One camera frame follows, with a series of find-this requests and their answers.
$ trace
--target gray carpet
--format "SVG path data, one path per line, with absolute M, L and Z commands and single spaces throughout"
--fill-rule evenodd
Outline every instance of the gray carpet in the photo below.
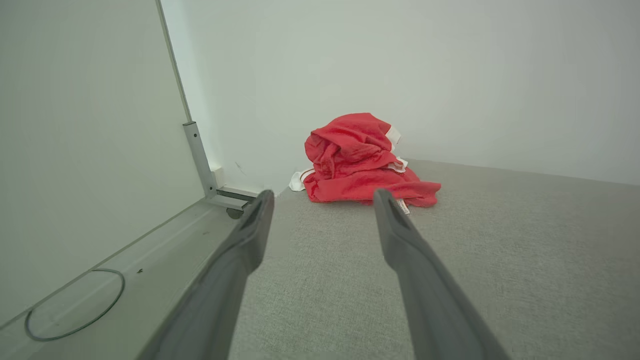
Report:
M 409 215 L 513 359 L 640 359 L 640 186 L 410 161 Z M 372 207 L 286 190 L 231 359 L 411 359 Z

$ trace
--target wire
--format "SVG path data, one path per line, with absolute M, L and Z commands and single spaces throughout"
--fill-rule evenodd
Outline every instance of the wire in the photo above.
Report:
M 122 293 L 124 292 L 124 285 L 125 285 L 125 281 L 124 281 L 124 275 L 122 275 L 121 272 L 119 272 L 118 270 L 112 270 L 112 269 L 93 269 L 91 270 L 92 272 L 94 271 L 104 271 L 104 272 L 111 272 L 116 274 L 117 276 L 120 277 L 120 280 L 122 282 L 122 285 L 120 286 L 120 292 L 118 293 L 118 296 L 116 296 L 115 299 L 113 299 L 113 302 L 111 303 L 111 305 L 109 305 L 109 307 L 107 307 L 107 309 L 105 311 L 103 311 L 100 315 L 98 315 L 96 318 L 94 318 L 93 320 L 91 320 L 90 322 L 78 327 L 77 329 L 71 330 L 69 332 L 67 332 L 66 334 L 62 334 L 62 335 L 58 335 L 58 336 L 53 336 L 51 338 L 41 338 L 39 336 L 35 336 L 32 332 L 31 329 L 29 328 L 29 320 L 31 319 L 31 314 L 33 313 L 34 309 L 29 310 L 29 312 L 27 313 L 27 317 L 24 319 L 24 331 L 27 333 L 27 336 L 29 336 L 31 339 L 35 340 L 35 341 L 54 341 L 54 340 L 58 340 L 58 339 L 62 339 L 62 338 L 66 338 L 69 335 L 73 335 L 75 333 L 77 333 L 78 331 L 84 329 L 85 327 L 93 324 L 94 322 L 98 321 L 99 318 L 103 317 L 109 310 L 111 310 L 111 308 L 116 304 L 116 302 L 118 302 L 118 299 L 120 298 L 120 296 L 122 295 Z

